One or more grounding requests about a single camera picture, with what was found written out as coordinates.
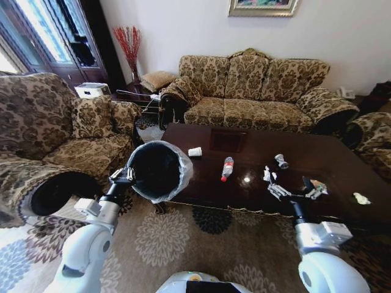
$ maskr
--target plastic bag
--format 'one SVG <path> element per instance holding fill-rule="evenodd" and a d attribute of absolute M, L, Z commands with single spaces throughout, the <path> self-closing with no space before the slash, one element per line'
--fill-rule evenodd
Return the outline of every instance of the plastic bag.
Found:
<path fill-rule="evenodd" d="M 135 172 L 133 189 L 152 203 L 173 199 L 193 175 L 190 158 L 177 146 L 163 140 L 136 148 L 126 166 Z"/>

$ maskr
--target floral sofa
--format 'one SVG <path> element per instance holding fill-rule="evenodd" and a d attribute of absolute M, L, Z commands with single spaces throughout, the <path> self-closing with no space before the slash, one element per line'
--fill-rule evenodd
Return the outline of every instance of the floral sofa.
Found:
<path fill-rule="evenodd" d="M 352 121 L 342 141 L 391 183 L 391 114 L 375 112 Z"/>
<path fill-rule="evenodd" d="M 320 60 L 273 59 L 254 49 L 230 57 L 183 56 L 161 92 L 164 121 L 272 131 L 332 133 L 358 108 L 318 87 Z"/>
<path fill-rule="evenodd" d="M 22 225 L 23 203 L 47 182 L 48 201 L 48 191 L 85 191 L 89 178 L 107 184 L 139 143 L 140 114 L 110 96 L 80 99 L 55 74 L 0 77 L 0 226 Z"/>

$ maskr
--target vase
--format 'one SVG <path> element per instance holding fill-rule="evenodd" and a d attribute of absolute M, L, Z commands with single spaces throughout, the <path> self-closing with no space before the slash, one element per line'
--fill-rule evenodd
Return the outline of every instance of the vase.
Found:
<path fill-rule="evenodd" d="M 132 71 L 132 78 L 134 84 L 140 84 L 140 77 L 139 77 L 139 72 L 137 70 L 137 64 L 136 63 L 129 63 L 130 70 Z"/>

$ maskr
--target picture frame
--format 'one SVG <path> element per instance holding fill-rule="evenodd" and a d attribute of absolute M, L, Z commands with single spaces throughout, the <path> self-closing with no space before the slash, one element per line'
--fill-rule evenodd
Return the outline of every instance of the picture frame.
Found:
<path fill-rule="evenodd" d="M 299 0 L 230 0 L 228 16 L 292 17 Z"/>

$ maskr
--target white box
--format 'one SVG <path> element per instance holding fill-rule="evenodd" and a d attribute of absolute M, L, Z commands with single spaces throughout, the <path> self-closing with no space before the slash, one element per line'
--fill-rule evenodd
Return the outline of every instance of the white box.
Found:
<path fill-rule="evenodd" d="M 100 84 L 97 82 L 83 82 L 75 87 L 75 90 L 80 98 L 94 98 L 101 95 L 111 95 L 107 84 Z"/>

